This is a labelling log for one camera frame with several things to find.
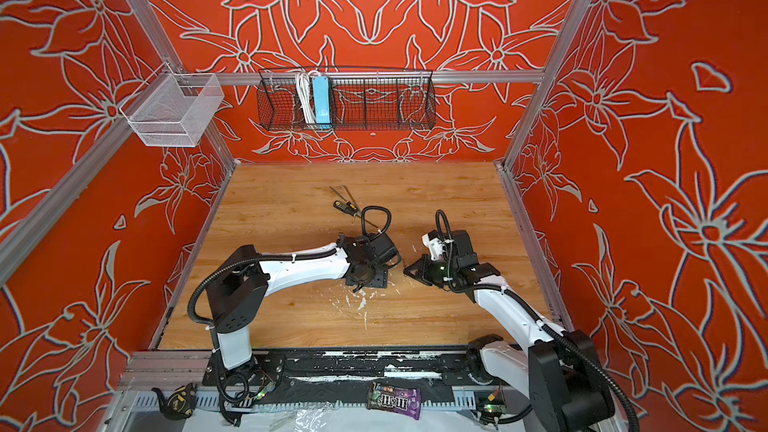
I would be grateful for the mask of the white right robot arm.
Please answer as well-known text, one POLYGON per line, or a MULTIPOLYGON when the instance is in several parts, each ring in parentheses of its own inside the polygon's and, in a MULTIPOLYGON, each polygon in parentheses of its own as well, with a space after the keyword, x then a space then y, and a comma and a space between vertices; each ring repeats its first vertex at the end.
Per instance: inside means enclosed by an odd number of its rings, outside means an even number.
POLYGON ((493 265, 479 261, 469 235, 433 230, 427 253, 405 267, 407 277, 467 296, 513 339, 485 337, 476 361, 480 373, 508 384, 530 404, 541 431, 591 431, 623 410, 630 431, 640 428, 627 394, 600 365, 592 340, 536 311, 493 265))

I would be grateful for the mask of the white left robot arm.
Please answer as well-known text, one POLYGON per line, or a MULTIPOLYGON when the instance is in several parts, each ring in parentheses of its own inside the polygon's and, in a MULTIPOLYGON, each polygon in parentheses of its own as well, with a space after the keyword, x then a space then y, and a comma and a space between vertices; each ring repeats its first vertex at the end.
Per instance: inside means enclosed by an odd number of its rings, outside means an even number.
POLYGON ((359 290, 386 284, 402 256, 384 232, 337 240, 291 253, 260 253, 254 246, 235 250, 192 292, 188 317, 210 332, 218 364, 227 372, 253 361, 250 324, 271 294, 319 281, 342 281, 359 290))

